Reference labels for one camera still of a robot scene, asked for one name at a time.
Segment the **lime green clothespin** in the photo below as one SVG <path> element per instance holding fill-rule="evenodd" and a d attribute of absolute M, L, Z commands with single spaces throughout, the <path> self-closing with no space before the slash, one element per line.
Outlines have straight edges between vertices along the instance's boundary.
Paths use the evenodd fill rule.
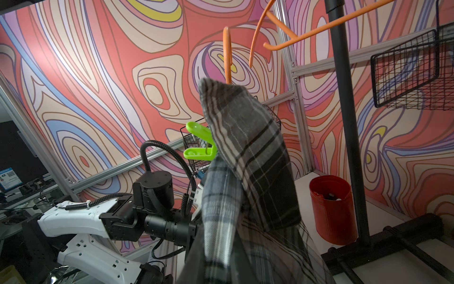
<path fill-rule="evenodd" d="M 218 148 L 211 131 L 197 122 L 188 122 L 186 129 L 193 138 L 193 145 L 184 151 L 184 157 L 187 160 L 213 161 Z"/>

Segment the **grey plaid shirt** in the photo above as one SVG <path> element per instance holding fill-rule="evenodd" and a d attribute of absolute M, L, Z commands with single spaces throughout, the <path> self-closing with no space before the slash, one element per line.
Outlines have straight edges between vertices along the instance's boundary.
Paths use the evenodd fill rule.
<path fill-rule="evenodd" d="M 180 284 L 332 284 L 302 218 L 279 126 L 243 86 L 198 83 L 218 148 Z"/>

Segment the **orange hanger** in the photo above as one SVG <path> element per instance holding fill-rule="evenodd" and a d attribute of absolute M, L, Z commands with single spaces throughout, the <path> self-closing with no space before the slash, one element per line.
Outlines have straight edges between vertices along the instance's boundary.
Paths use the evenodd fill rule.
<path fill-rule="evenodd" d="M 223 30 L 223 61 L 224 61 L 224 72 L 225 81 L 227 84 L 232 84 L 232 47 L 231 47 L 231 33 L 229 27 L 225 27 Z"/>
<path fill-rule="evenodd" d="M 386 39 L 396 37 L 391 26 L 397 21 L 397 9 L 402 8 L 400 1 L 345 1 L 343 12 L 352 17 L 345 22 L 349 51 L 370 47 Z M 327 4 L 324 1 L 289 1 L 287 15 L 289 23 L 281 20 L 278 28 L 290 39 L 298 38 L 312 30 L 329 24 Z M 300 57 L 299 65 L 304 65 L 305 56 L 317 58 L 318 61 L 329 58 L 333 53 L 329 36 L 332 33 L 324 30 L 311 34 L 302 42 L 295 44 L 295 53 Z"/>

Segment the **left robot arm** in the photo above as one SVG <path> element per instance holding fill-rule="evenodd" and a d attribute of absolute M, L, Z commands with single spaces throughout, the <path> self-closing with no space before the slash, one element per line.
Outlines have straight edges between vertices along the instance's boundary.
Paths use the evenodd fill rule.
<path fill-rule="evenodd" d="M 119 192 L 94 201 L 63 201 L 37 219 L 37 236 L 57 250 L 57 263 L 85 272 L 104 284 L 171 284 L 164 261 L 190 248 L 197 225 L 190 202 L 197 184 L 190 178 L 181 209 L 174 207 L 173 180 L 166 171 L 145 172 L 132 193 Z M 99 244 L 95 237 L 138 241 L 142 234 L 169 241 L 178 250 L 137 262 Z"/>

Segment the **red pen cup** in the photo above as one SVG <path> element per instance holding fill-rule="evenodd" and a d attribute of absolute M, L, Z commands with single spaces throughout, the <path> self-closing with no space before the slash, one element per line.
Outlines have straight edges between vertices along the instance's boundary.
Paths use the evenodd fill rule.
<path fill-rule="evenodd" d="M 321 238 L 338 246 L 353 243 L 358 231 L 350 184 L 340 177 L 324 175 L 312 179 L 309 190 Z"/>

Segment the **black clothes rack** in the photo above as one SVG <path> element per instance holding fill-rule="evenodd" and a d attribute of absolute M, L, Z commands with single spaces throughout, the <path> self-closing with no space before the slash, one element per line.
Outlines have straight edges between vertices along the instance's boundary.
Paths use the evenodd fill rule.
<path fill-rule="evenodd" d="M 387 3 L 387 1 L 377 1 L 354 13 L 345 15 L 344 1 L 325 1 L 333 45 L 358 238 L 357 241 L 347 246 L 336 249 L 330 248 L 327 253 L 323 254 L 322 258 L 333 274 L 344 272 L 353 283 L 360 284 L 362 280 L 354 272 L 354 268 L 399 250 L 406 250 L 442 278 L 452 283 L 454 281 L 454 273 L 417 247 L 417 244 L 421 241 L 441 236 L 443 224 L 441 218 L 437 215 L 426 214 L 395 227 L 386 226 L 382 232 L 375 235 L 371 235 L 369 231 L 345 22 Z"/>

